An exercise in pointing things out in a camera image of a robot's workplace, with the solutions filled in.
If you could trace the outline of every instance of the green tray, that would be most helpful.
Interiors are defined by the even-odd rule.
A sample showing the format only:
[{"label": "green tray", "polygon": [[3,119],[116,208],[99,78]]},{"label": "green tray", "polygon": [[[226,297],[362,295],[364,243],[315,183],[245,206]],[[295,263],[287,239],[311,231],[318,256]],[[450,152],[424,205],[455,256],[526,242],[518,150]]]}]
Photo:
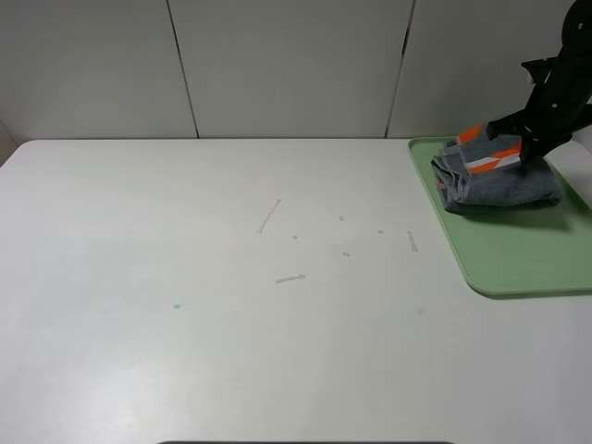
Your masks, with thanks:
[{"label": "green tray", "polygon": [[561,175],[555,208],[453,215],[442,207],[430,166],[448,140],[414,139],[409,150],[467,283],[494,299],[592,294],[592,210]]}]

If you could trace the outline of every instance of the scratch mark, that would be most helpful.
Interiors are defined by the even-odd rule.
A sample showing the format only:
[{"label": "scratch mark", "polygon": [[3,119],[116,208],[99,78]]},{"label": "scratch mark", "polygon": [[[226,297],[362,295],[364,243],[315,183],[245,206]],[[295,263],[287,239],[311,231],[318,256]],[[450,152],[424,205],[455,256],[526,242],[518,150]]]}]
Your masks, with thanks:
[{"label": "scratch mark", "polygon": [[282,279],[276,279],[276,283],[281,284],[282,282],[288,282],[289,280],[298,280],[298,279],[306,279],[306,276],[305,275],[298,275],[298,276],[284,277]]},{"label": "scratch mark", "polygon": [[407,231],[407,237],[409,238],[409,243],[411,244],[411,251],[414,253],[419,252],[419,248],[415,245],[415,239],[413,238],[413,233],[411,231]]},{"label": "scratch mark", "polygon": [[257,232],[259,234],[262,234],[263,233],[263,228],[265,228],[265,224],[269,220],[269,217],[271,217],[271,215],[273,214],[273,212],[276,210],[276,207],[279,205],[280,202],[281,202],[281,199],[277,199],[276,200],[276,204],[274,205],[274,207],[271,209],[271,211],[269,212],[269,214],[267,215],[267,217],[263,221],[263,224],[261,224],[261,227],[257,230]]}]

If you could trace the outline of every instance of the white table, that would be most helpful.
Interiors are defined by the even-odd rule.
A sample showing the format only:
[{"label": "white table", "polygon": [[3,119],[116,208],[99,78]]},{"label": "white table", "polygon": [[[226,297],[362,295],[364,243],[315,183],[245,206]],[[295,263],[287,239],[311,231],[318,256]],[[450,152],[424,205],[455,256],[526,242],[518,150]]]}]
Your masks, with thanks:
[{"label": "white table", "polygon": [[468,288],[406,145],[21,146],[0,442],[592,442],[592,298]]}]

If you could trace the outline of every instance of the white wall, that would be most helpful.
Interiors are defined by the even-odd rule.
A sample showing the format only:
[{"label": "white wall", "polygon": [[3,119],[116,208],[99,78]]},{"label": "white wall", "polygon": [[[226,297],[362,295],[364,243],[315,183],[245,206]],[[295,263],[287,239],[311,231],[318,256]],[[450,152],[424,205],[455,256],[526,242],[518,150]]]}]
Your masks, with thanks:
[{"label": "white wall", "polygon": [[389,137],[451,135],[522,109],[574,0],[417,0]]},{"label": "white wall", "polygon": [[165,0],[1,0],[0,119],[17,142],[195,138]]},{"label": "white wall", "polygon": [[383,138],[412,0],[171,0],[201,137]]}]

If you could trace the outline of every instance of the folded cloth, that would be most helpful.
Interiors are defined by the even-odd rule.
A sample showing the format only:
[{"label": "folded cloth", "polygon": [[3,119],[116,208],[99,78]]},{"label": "folded cloth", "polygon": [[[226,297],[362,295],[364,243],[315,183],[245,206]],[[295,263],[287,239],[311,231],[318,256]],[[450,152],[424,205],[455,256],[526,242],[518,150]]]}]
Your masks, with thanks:
[{"label": "folded cloth", "polygon": [[456,214],[549,208],[562,198],[561,185],[545,159],[520,161],[519,136],[490,141],[482,126],[468,142],[445,145],[432,159],[444,209]]}]

